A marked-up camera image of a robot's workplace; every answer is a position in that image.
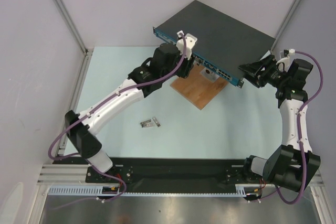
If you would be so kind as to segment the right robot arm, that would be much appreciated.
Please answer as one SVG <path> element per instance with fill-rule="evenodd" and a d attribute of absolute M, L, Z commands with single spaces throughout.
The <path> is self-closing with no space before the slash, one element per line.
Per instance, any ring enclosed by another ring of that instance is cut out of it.
<path fill-rule="evenodd" d="M 281 145 L 268 159 L 254 155 L 246 158 L 241 170 L 243 180 L 254 183 L 261 177 L 266 183 L 295 192 L 305 189 L 321 163 L 309 144 L 306 125 L 309 98 L 304 86 L 313 65 L 303 59 L 290 61 L 289 57 L 277 61 L 269 55 L 239 68 L 254 86 L 270 84 L 277 89 L 282 120 Z"/>

